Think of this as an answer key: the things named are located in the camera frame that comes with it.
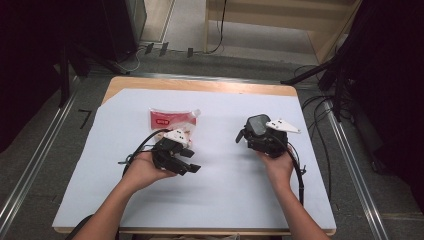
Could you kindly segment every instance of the white tile floor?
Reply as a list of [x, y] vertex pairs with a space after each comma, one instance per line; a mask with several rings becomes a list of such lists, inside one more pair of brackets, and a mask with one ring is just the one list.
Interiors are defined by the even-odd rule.
[[[175, 0], [164, 38], [164, 42], [169, 42], [168, 49], [203, 50], [205, 4], [205, 1]], [[217, 22], [209, 21], [209, 50], [219, 43], [216, 25]], [[302, 30], [224, 22], [223, 36], [223, 47], [216, 51], [221, 56], [318, 64], [308, 35]]]

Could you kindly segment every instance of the wooden table edge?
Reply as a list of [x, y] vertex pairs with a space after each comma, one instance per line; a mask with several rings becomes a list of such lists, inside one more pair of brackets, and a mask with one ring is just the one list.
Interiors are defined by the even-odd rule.
[[[70, 233], [72, 227], [55, 227], [58, 233]], [[328, 236], [333, 236], [336, 229], [323, 229]], [[155, 234], [155, 235], [244, 235], [244, 236], [288, 236], [291, 235], [289, 229], [279, 230], [259, 230], [259, 229], [190, 229], [190, 228], [119, 228], [120, 233], [130, 234]]]
[[205, 91], [239, 94], [266, 94], [278, 96], [297, 97], [297, 91], [287, 85], [267, 85], [260, 83], [239, 83], [231, 81], [191, 80], [191, 79], [166, 79], [145, 77], [114, 77], [103, 98], [104, 104], [111, 97], [125, 88], [155, 89], [155, 90], [180, 90], [180, 91]]

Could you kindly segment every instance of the black panel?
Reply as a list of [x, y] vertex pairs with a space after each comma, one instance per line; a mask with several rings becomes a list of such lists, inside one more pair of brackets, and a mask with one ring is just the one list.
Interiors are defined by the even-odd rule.
[[14, 8], [0, 0], [0, 152], [60, 84], [51, 59], [30, 33]]
[[345, 66], [355, 81], [352, 96], [365, 113], [357, 116], [358, 129], [373, 156], [411, 186], [423, 210], [424, 3], [363, 4], [374, 5], [375, 12], [347, 56], [351, 65]]
[[107, 60], [120, 62], [137, 50], [126, 0], [76, 0], [66, 6], [66, 35]]

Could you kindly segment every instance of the metal rail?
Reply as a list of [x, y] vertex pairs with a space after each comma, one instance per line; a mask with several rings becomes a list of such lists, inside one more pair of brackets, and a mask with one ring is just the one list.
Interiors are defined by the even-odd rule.
[[[332, 108], [332, 104], [329, 101], [326, 101], [325, 108], [330, 110]], [[339, 146], [346, 161], [346, 165], [349, 169], [353, 184], [355, 185], [356, 192], [358, 193], [359, 200], [361, 201], [362, 207], [364, 208], [364, 213], [368, 219], [368, 223], [370, 224], [374, 239], [389, 239], [381, 220], [380, 213], [378, 212], [374, 200], [368, 191], [367, 184], [365, 183], [361, 170], [359, 169], [359, 166], [356, 162], [356, 158], [349, 145], [349, 141], [347, 140], [343, 125], [337, 122], [333, 113], [329, 114], [329, 119], [337, 141], [339, 142]]]
[[69, 110], [75, 100], [75, 95], [78, 90], [79, 80], [74, 78], [75, 91], [65, 103], [65, 105], [58, 109], [55, 117], [50, 123], [44, 137], [41, 139], [40, 144], [35, 150], [31, 160], [29, 161], [21, 178], [13, 189], [12, 193], [8, 196], [3, 208], [0, 212], [0, 239], [4, 239], [7, 231], [9, 230], [16, 214], [18, 213], [32, 183], [34, 182], [38, 171], [40, 170], [44, 159], [46, 158], [50, 147], [52, 146], [57, 133], [61, 129]]

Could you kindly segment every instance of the person's left hand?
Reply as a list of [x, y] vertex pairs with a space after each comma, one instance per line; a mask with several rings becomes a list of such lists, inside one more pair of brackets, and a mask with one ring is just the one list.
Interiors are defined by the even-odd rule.
[[174, 177], [177, 174], [157, 169], [153, 164], [152, 153], [142, 152], [138, 154], [127, 172], [124, 174], [121, 183], [129, 188], [132, 192], [143, 189], [157, 180]]

